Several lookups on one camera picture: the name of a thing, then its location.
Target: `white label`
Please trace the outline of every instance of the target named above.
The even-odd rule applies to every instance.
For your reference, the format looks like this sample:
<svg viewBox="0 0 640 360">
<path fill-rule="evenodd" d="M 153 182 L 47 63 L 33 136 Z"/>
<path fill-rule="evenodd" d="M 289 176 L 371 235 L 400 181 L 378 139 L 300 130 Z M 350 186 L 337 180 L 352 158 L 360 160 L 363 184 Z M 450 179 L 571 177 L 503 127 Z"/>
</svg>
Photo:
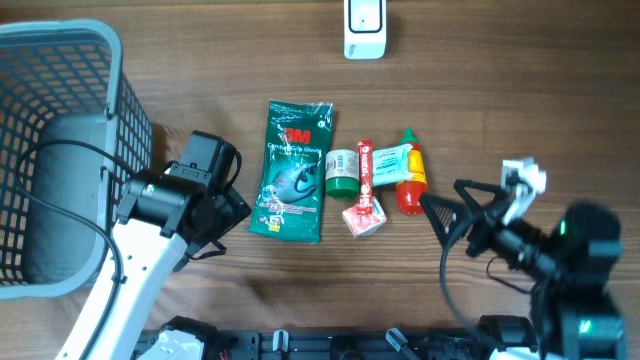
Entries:
<svg viewBox="0 0 640 360">
<path fill-rule="evenodd" d="M 359 180 L 358 154 L 351 150 L 333 150 L 327 153 L 325 181 L 337 177 Z"/>
</svg>

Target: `glove package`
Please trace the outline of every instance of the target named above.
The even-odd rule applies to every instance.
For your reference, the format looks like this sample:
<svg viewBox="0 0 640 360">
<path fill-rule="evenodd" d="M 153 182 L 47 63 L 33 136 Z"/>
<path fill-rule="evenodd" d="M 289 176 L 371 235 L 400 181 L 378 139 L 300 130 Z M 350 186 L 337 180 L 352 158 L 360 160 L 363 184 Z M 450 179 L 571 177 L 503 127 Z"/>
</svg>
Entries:
<svg viewBox="0 0 640 360">
<path fill-rule="evenodd" d="M 269 102 L 264 167 L 250 232 L 320 241 L 324 162 L 332 127 L 333 104 Z"/>
</svg>

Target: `gray plastic basket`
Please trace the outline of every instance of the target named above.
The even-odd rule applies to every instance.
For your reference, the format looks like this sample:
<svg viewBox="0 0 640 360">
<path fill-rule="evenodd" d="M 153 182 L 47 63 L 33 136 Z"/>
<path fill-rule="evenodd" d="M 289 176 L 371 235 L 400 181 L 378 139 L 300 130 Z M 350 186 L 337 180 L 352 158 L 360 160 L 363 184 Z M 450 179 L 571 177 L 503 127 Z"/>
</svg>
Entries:
<svg viewBox="0 0 640 360">
<path fill-rule="evenodd" d="M 0 300 L 64 295 L 92 280 L 106 253 L 85 226 L 16 193 L 18 157 L 40 141 L 102 148 L 151 166 L 151 124 L 122 72 L 116 32 L 96 20 L 0 26 Z M 42 149 L 27 190 L 110 230 L 127 175 L 87 149 Z"/>
</svg>

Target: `3m logo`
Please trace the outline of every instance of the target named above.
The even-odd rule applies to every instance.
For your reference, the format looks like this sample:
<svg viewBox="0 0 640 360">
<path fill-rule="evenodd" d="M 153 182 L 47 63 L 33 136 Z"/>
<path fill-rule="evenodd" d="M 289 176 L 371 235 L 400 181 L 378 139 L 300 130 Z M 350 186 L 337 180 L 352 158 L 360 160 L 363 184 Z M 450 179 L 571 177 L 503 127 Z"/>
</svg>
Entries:
<svg viewBox="0 0 640 360">
<path fill-rule="evenodd" d="M 284 140 L 293 143 L 309 144 L 311 142 L 311 131 L 285 128 Z"/>
</svg>

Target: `wood grain surface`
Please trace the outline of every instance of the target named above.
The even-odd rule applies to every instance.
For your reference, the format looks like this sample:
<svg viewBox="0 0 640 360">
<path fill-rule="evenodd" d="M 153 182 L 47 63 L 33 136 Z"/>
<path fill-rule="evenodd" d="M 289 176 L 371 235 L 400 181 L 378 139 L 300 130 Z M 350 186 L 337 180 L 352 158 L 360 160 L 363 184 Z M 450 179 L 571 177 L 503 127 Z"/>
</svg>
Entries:
<svg viewBox="0 0 640 360">
<path fill-rule="evenodd" d="M 0 8 L 24 9 L 42 7 L 144 6 L 144 5 L 204 5 L 256 3 L 319 3 L 336 0 L 0 0 Z"/>
<path fill-rule="evenodd" d="M 395 144 L 412 127 L 432 192 L 456 178 L 498 182 L 501 160 L 533 155 L 548 191 L 527 219 L 551 229 L 567 205 L 590 198 L 623 224 L 625 253 L 610 287 L 640 357 L 640 7 L 623 2 L 390 2 L 387 54 L 342 55 L 341 3 L 8 10 L 3 23 L 97 18 L 124 43 L 124 69 L 154 122 L 154 167 L 178 159 L 191 131 L 242 152 L 236 187 L 253 203 L 271 98 L 333 102 L 333 148 L 360 139 Z M 393 188 L 378 192 L 389 221 L 353 239 L 327 198 L 322 242 L 247 232 L 223 238 L 227 256 L 173 274 L 147 328 L 175 315 L 222 329 L 384 330 L 453 325 L 438 285 L 441 248 L 424 217 L 406 217 Z M 471 318 L 528 313 L 527 297 L 488 280 L 489 256 L 458 246 L 449 281 Z M 497 273 L 521 284 L 518 274 Z M 88 290 L 0 304 L 0 358 L 49 359 Z"/>
</svg>

